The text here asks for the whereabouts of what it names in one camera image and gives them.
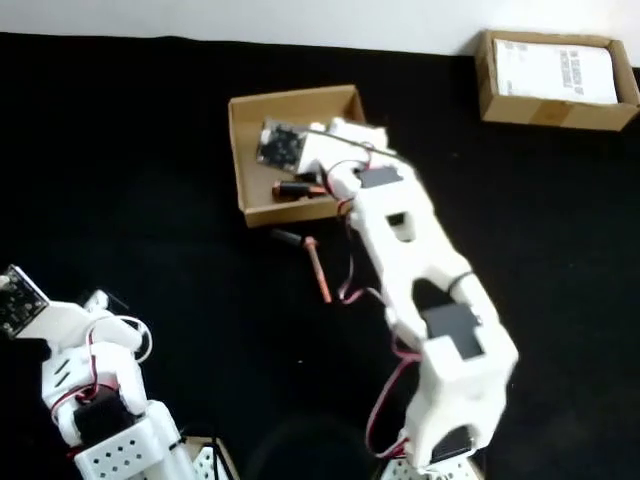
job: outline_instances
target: black circuit board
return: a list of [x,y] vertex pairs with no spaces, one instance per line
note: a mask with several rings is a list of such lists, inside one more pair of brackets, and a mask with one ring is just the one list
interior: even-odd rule
[[268,139],[258,147],[258,162],[286,172],[294,172],[304,148],[305,135],[293,125],[267,120]]
[[18,267],[4,273],[9,282],[0,288],[0,330],[14,338],[47,307],[49,300]]

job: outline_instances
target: black fabric surface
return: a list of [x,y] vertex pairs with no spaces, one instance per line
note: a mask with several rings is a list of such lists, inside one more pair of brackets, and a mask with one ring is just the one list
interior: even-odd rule
[[[126,301],[154,333],[149,396],[178,425],[214,425],[241,471],[292,418],[361,435],[395,365],[375,301],[323,305],[305,254],[248,231],[236,204],[229,98],[354,83],[519,348],[489,478],[635,476],[640,122],[621,134],[482,123],[462,57],[19,35],[0,35],[0,51],[0,265],[21,265],[52,298],[103,287]],[[290,229],[320,240],[337,287],[348,250],[336,222]],[[356,253],[357,283],[376,285]],[[42,352],[1,347],[3,467],[53,477],[67,462],[38,403]],[[380,447],[414,386],[412,371]],[[314,453],[294,448],[296,478],[314,463],[325,478],[366,478],[374,465],[345,435],[360,467],[330,468],[345,456],[324,432]]]

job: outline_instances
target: white wall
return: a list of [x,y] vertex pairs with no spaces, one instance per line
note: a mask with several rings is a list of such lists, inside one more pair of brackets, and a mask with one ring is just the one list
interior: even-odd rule
[[0,0],[0,31],[471,53],[483,28],[622,39],[640,66],[638,0]]

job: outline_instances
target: robotic arm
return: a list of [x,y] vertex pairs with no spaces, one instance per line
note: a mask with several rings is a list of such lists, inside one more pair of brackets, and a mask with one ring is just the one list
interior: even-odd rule
[[[408,461],[425,473],[486,447],[518,359],[491,299],[451,245],[414,170],[388,148],[383,128],[335,118],[303,135],[298,173],[319,172],[336,199],[351,201],[350,224],[380,278],[387,324],[420,355],[401,432]],[[419,279],[456,303],[418,311],[412,289]]]
[[[148,356],[152,344],[142,322],[109,312],[108,297],[101,291],[84,307],[51,301],[14,266],[0,275],[0,294],[4,333],[49,343],[52,354],[42,365],[42,399],[82,478],[209,476],[211,465],[203,467],[205,459],[199,459],[199,468],[191,463],[167,407],[147,399],[138,361]],[[144,326],[143,331],[128,322]],[[136,359],[145,341],[147,353]]]

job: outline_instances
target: cardboard box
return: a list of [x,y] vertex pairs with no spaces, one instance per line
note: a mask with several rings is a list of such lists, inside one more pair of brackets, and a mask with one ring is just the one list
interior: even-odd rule
[[256,161],[265,117],[299,125],[328,123],[333,117],[365,122],[358,90],[353,85],[293,90],[232,98],[229,102],[229,134],[238,187],[238,206],[247,226],[315,220],[336,215],[331,198],[277,202],[271,195],[276,180],[290,180],[284,171]]
[[[500,95],[496,82],[494,39],[604,47],[611,53],[619,103],[597,105]],[[475,56],[480,115],[487,122],[524,123],[591,130],[621,130],[640,111],[640,93],[622,42],[593,35],[550,35],[487,30]]]

